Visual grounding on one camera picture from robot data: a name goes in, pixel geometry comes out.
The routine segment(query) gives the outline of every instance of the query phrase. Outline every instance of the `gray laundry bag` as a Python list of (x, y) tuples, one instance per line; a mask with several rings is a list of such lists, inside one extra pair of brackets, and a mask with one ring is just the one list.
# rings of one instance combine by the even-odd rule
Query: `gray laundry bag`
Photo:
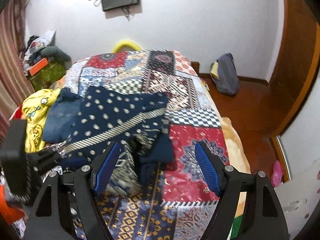
[(225, 95), (232, 96), (239, 90), (240, 84), (236, 72), (235, 62), (231, 53), (224, 54), (217, 59), (218, 76), (211, 75), (213, 82), (216, 84), (217, 90)]

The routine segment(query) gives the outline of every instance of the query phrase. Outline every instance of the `blue denim garment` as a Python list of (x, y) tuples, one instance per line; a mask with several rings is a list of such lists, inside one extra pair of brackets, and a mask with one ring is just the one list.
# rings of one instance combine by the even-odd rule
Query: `blue denim garment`
[(78, 113), (82, 97), (63, 88), (51, 106), (45, 121), (42, 140), (50, 143), (65, 141), (72, 132), (73, 119)]

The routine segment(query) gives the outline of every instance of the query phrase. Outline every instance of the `curtain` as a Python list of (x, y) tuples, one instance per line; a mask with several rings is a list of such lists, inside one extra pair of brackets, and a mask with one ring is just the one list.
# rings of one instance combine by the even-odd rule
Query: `curtain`
[(26, 0), (9, 0), (0, 14), (0, 145), (13, 111), (34, 89), (24, 76)]

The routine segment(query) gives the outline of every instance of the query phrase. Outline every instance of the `bed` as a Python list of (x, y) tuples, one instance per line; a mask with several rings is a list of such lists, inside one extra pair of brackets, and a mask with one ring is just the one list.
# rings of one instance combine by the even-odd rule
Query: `bed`
[[(165, 167), (159, 164), (138, 194), (102, 194), (97, 199), (101, 214), (114, 239), (180, 240), (185, 234), (199, 239), (218, 198), (208, 190), (195, 163), (194, 144), (204, 141), (225, 164), (250, 173), (241, 140), (231, 121), (221, 117), (190, 61), (178, 51), (96, 55), (76, 62), (55, 86), (69, 87), (84, 97), (90, 86), (106, 87), (110, 82), (121, 86), (130, 80), (141, 81), (143, 92), (170, 94), (174, 103), (167, 105), (167, 116), (175, 160)], [(214, 122), (207, 117), (211, 113)], [(241, 193), (236, 217), (242, 215), (244, 201), (245, 193)], [(77, 236), (85, 239), (78, 217), (74, 224)]]

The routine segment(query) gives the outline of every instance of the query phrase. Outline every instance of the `pink slipper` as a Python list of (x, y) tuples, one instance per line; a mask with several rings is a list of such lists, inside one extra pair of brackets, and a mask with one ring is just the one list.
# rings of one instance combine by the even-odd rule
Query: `pink slipper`
[(283, 169), (281, 167), (280, 161), (276, 161), (273, 164), (273, 173), (271, 176), (271, 184), (273, 187), (278, 187), (281, 184), (283, 176)]

